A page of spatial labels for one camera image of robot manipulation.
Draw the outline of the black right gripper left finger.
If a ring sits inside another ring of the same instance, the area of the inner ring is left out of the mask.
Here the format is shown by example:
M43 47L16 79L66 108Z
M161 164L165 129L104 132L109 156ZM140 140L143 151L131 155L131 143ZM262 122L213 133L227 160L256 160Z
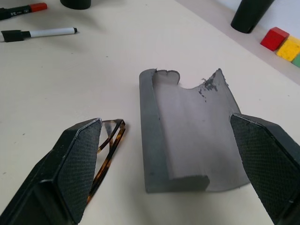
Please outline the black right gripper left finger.
M95 168L100 118L66 129L33 167L0 215L0 225L77 225Z

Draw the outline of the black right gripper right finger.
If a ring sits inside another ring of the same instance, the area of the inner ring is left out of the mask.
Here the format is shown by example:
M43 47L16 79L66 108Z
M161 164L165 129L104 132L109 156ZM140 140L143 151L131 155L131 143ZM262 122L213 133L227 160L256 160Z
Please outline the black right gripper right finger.
M274 225L300 225L300 145L279 125L233 113L242 164Z

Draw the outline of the tortoiseshell glasses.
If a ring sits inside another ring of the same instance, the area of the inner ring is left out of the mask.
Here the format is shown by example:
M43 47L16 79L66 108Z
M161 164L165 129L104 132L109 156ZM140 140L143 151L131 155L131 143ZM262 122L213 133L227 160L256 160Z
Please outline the tortoiseshell glasses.
M90 203L103 182L125 130L126 124L123 119L102 121L94 180L87 203Z

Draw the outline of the grey open glasses case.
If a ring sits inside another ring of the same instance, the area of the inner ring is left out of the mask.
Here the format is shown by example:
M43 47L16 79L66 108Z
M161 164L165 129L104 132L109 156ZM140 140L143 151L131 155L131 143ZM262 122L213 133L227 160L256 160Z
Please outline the grey open glasses case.
M230 116L240 113L221 69L191 89L174 70L139 76L148 193L223 192L247 185Z

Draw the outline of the yellow wooden block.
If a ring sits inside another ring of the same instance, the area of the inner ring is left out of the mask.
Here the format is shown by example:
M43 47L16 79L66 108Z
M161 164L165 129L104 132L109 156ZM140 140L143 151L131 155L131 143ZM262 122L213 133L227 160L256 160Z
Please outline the yellow wooden block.
M289 36L286 41L280 46L276 55L292 62L300 53L300 39Z

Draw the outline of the red wooden block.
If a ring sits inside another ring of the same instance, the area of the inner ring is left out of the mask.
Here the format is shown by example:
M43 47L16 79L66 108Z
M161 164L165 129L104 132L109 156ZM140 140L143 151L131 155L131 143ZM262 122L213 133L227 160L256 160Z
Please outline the red wooden block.
M278 27L273 27L267 32L260 44L271 51L275 51L283 44L289 35L288 32Z

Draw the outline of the white marker with black cap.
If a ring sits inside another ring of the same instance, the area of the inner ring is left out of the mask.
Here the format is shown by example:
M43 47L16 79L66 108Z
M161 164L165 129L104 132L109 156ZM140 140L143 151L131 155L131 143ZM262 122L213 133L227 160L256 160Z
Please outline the white marker with black cap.
M0 42L18 42L24 41L26 38L70 35L77 32L78 29L74 27L32 31L4 30L0 31Z

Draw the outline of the black tapered cup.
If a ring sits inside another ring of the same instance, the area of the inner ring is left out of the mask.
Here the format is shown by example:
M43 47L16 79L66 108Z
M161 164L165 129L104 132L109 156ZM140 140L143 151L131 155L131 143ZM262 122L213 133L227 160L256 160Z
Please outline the black tapered cup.
M242 0L231 27L241 33L249 34L275 0Z

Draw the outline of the black round pen holder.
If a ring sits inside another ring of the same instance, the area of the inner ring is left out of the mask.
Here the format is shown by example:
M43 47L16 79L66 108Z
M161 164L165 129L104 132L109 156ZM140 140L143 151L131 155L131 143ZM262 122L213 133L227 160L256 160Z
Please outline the black round pen holder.
M92 0L60 0L60 2L70 9L85 10L91 6Z

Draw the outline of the black marker with red cap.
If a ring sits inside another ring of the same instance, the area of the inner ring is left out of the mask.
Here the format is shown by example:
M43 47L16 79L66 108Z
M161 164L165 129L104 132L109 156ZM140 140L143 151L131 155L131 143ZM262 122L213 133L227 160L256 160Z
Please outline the black marker with red cap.
M13 7L13 8L0 8L0 21L10 19L15 16L34 13L48 9L46 3L35 3L25 6Z

